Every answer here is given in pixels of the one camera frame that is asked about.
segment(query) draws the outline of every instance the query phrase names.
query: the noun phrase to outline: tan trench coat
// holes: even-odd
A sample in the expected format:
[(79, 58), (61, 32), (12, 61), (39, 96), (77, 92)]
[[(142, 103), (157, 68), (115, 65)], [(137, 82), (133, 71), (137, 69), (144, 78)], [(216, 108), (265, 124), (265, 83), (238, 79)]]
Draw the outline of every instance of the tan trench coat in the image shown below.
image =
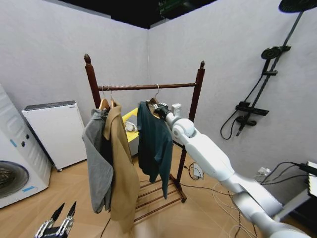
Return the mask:
[(140, 182), (133, 166), (120, 113), (121, 105), (114, 102), (114, 107), (108, 113), (103, 134), (112, 144), (114, 175), (110, 205), (111, 219), (119, 221), (122, 231), (128, 232), (133, 226)]

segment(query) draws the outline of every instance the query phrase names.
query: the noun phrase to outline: washing machine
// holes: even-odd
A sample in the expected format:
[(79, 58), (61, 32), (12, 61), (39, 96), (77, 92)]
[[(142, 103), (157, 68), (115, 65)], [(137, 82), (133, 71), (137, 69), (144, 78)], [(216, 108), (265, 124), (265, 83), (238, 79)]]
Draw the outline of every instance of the washing machine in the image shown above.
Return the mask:
[(0, 85), (0, 208), (49, 186), (51, 163)]

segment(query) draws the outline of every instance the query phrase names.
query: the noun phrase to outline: blue sticker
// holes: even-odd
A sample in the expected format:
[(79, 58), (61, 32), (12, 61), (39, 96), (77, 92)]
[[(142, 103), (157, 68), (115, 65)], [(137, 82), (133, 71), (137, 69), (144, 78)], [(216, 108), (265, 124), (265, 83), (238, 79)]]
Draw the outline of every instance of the blue sticker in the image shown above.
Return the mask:
[(14, 143), (14, 141), (12, 139), (10, 139), (11, 144), (16, 147), (16, 144)]
[(23, 191), (23, 192), (27, 192), (27, 191), (29, 191), (29, 190), (31, 190), (31, 189), (34, 189), (34, 188), (35, 188), (34, 186), (31, 186), (31, 187), (28, 187), (28, 188), (23, 189), (22, 191)]

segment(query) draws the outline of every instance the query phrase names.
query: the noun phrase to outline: wooden clothes rack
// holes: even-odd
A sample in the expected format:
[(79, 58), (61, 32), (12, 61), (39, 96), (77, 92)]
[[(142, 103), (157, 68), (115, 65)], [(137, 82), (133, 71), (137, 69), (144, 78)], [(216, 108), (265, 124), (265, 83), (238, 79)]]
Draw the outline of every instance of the wooden clothes rack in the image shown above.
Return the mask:
[[(188, 119), (191, 120), (191, 121), (194, 121), (195, 119), (195, 114), (196, 114), (196, 109), (197, 109), (197, 105), (198, 105), (198, 100), (199, 100), (199, 95), (200, 95), (200, 91), (201, 91), (201, 88), (202, 88), (202, 84), (203, 84), (203, 79), (204, 79), (204, 74), (205, 74), (205, 69), (204, 69), (204, 65), (205, 65), (205, 62), (202, 61), (200, 63), (200, 68), (198, 69), (197, 71), (197, 76), (196, 76), (196, 82), (195, 83), (179, 83), (179, 84), (159, 84), (158, 86), (157, 85), (135, 85), (135, 86), (98, 86), (97, 85), (97, 81), (96, 81), (96, 76), (95, 76), (95, 71), (94, 71), (94, 67), (92, 66), (91, 64), (91, 59), (89, 57), (88, 54), (85, 54), (84, 56), (84, 59), (85, 59), (85, 62), (86, 62), (86, 66), (85, 66), (85, 69), (86, 69), (86, 72), (87, 72), (87, 76), (88, 76), (88, 81), (89, 81), (89, 84), (90, 84), (90, 89), (91, 89), (91, 92), (93, 94), (93, 98), (94, 98), (94, 102), (95, 102), (95, 106), (96, 108), (99, 107), (100, 105), (100, 102), (101, 102), (101, 99), (100, 99), (100, 94), (99, 94), (99, 91), (121, 91), (121, 90), (143, 90), (143, 89), (157, 89), (158, 86), (159, 88), (184, 88), (184, 87), (193, 87), (194, 88), (194, 92), (193, 92), (193, 97), (192, 97), (192, 103), (191, 103), (191, 106), (190, 106), (190, 111), (189, 111), (189, 116), (188, 116)], [(159, 211), (179, 200), (181, 200), (181, 202), (185, 202), (187, 197), (186, 195), (184, 194), (183, 192), (183, 189), (182, 189), (182, 186), (180, 184), (180, 179), (182, 177), (182, 172), (183, 172), (183, 167), (184, 167), (184, 163), (185, 163), (185, 158), (186, 158), (186, 150), (185, 150), (185, 147), (176, 143), (178, 146), (182, 147), (182, 153), (181, 153), (181, 157), (180, 157), (180, 162), (179, 162), (179, 167), (178, 167), (178, 172), (177, 172), (177, 177), (175, 178), (172, 174), (169, 175), (169, 178), (170, 178), (170, 183), (168, 184), (169, 186), (170, 185), (175, 185), (176, 187), (176, 190), (173, 190), (171, 192), (169, 192), (168, 194), (171, 194), (171, 193), (174, 193), (174, 192), (177, 192), (179, 193), (180, 197), (153, 210), (153, 211), (150, 211), (138, 218), (136, 218), (134, 221), (138, 221), (142, 218), (145, 218), (146, 216), (156, 212), (156, 211)], [(144, 187), (147, 187), (147, 186), (150, 186), (154, 183), (149, 183), (149, 184), (146, 184), (146, 185), (143, 185), (141, 186), (140, 188), (144, 188)], [(147, 193), (144, 193), (142, 195), (139, 195), (138, 198), (141, 198), (141, 197), (144, 197), (146, 195), (149, 195), (155, 191), (158, 191), (160, 190), (161, 188), (156, 188), (154, 190), (151, 190)], [(148, 205), (152, 202), (155, 202), (159, 199), (163, 198), (163, 196), (160, 196), (160, 197), (157, 197), (153, 200), (150, 200), (148, 202), (145, 202), (144, 204), (141, 204), (139, 206), (136, 207), (136, 209), (139, 209), (145, 205)]]

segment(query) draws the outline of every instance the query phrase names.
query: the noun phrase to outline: white appliance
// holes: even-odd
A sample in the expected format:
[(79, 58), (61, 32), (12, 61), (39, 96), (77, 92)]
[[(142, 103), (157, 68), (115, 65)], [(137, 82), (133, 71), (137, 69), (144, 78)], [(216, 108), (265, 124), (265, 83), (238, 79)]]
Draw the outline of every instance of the white appliance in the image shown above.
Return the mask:
[(51, 163), (0, 85), (0, 208), (49, 186)]
[(87, 159), (81, 138), (84, 124), (75, 101), (27, 106), (22, 113), (59, 172)]

